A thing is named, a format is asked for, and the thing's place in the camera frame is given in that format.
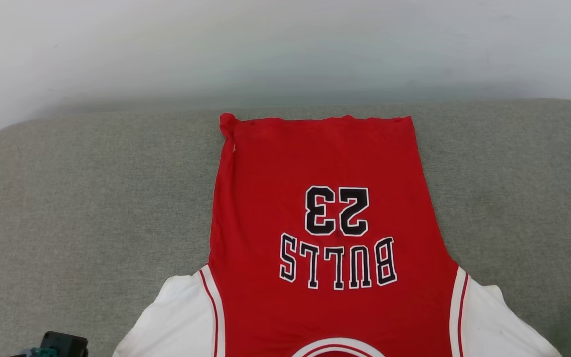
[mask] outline red fabric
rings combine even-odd
[[[449,310],[458,266],[440,235],[410,117],[239,121],[224,114],[220,128],[226,141],[208,264],[222,297],[227,357],[291,357],[333,337],[363,341],[387,357],[451,355]],[[336,226],[330,235],[306,230],[312,186],[336,195],[326,203],[324,218]],[[368,190],[369,206],[349,220],[367,221],[361,237],[340,230],[340,213],[353,203],[339,202],[340,187]],[[294,282],[280,277],[283,233],[299,245],[291,252]],[[397,280],[380,286],[374,246],[385,237],[393,237]],[[301,242],[320,249],[317,289],[309,287],[311,259],[300,255]],[[324,249],[340,246],[344,289],[336,290],[335,256],[325,260]],[[349,287],[352,246],[368,249],[371,287]]]

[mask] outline wall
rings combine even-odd
[[[571,0],[0,0],[0,129],[53,113],[571,99]]]

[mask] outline gray fabric surface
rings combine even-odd
[[[451,256],[571,356],[571,101],[232,111],[412,115]],[[109,356],[165,278],[206,263],[220,112],[79,115],[0,132],[0,356],[46,330]]]

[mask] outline black number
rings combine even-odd
[[[398,280],[394,268],[393,242],[394,239],[392,237],[383,238],[376,243],[374,248],[376,249],[376,279],[380,286]]]
[[[349,269],[349,288],[358,288],[358,254],[360,253],[360,287],[371,287],[371,279],[369,278],[369,250],[364,245],[352,246],[349,250],[349,259],[351,266]]]
[[[317,197],[322,197],[326,203],[333,203],[335,193],[329,187],[312,186],[305,196],[307,210],[305,213],[305,229],[315,236],[330,235],[336,228],[336,220],[325,218],[322,224],[317,224],[317,217],[326,216],[326,205],[324,203],[317,205]]]
[[[308,287],[310,289],[319,288],[319,280],[317,280],[317,260],[319,260],[319,247],[301,242],[301,249],[299,254],[301,257],[306,257],[310,253],[310,280],[308,280]]]
[[[334,278],[334,290],[342,290],[344,287],[343,283],[343,255],[345,254],[345,248],[342,246],[328,246],[325,248],[324,260],[330,260],[332,255],[336,256],[336,271]]]
[[[292,283],[296,279],[296,260],[288,254],[288,251],[296,253],[296,238],[283,233],[281,235],[281,261],[285,264],[279,265],[279,277]]]
[[[356,220],[355,224],[349,223],[355,215],[369,207],[369,190],[363,188],[340,187],[338,199],[341,203],[351,203],[342,210],[340,216],[341,232],[346,236],[360,237],[367,232],[367,221]]]

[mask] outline black object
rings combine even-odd
[[[54,349],[58,357],[88,357],[87,343],[84,337],[48,331],[43,335],[40,348]]]

